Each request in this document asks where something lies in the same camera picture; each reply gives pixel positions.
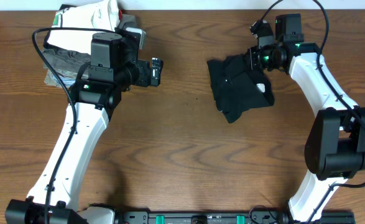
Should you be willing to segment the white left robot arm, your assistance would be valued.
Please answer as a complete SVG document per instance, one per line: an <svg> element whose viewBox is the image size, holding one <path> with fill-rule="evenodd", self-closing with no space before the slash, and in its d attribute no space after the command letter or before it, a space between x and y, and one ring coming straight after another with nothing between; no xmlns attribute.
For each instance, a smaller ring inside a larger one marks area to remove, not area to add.
<svg viewBox="0 0 365 224"><path fill-rule="evenodd" d="M25 200L12 199L7 223L123 223L115 208L94 203L78 211L82 180L98 140L131 85L159 86L164 63L139 60L124 65L80 67L69 94L71 103L44 171Z"/></svg>

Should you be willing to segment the black t-shirt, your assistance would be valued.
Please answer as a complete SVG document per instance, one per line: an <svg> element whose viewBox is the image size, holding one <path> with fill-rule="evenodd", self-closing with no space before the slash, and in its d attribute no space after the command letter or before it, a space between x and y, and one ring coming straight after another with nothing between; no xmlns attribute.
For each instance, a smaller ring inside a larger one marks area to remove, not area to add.
<svg viewBox="0 0 365 224"><path fill-rule="evenodd" d="M223 61L212 59L207 65L217 110L227 122L235 122L250 109L274 105L270 80L262 70L251 68L247 54L228 56Z"/></svg>

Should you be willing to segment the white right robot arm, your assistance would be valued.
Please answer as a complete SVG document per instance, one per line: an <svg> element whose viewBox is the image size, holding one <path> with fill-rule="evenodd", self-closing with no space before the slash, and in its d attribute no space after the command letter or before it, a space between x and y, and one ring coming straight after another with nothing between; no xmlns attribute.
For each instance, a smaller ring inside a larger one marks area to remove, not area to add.
<svg viewBox="0 0 365 224"><path fill-rule="evenodd" d="M313 110L304 149L308 170L288 201L288 215L291 223L322 222L337 189L365 187L365 107L338 85L315 43L252 47L247 62L251 72L285 69Z"/></svg>

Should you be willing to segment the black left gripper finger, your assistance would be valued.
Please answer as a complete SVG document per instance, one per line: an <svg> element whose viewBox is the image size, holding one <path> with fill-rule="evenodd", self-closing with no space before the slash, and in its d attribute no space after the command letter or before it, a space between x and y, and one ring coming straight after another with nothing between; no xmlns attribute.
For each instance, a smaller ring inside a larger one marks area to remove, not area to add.
<svg viewBox="0 0 365 224"><path fill-rule="evenodd" d="M152 75L150 77L150 85L151 86L159 86L160 85L160 78L161 72L160 70L153 70Z"/></svg>
<svg viewBox="0 0 365 224"><path fill-rule="evenodd" d="M152 58L152 69L153 70L158 70L158 71L162 71L164 66L164 61L161 60L160 58Z"/></svg>

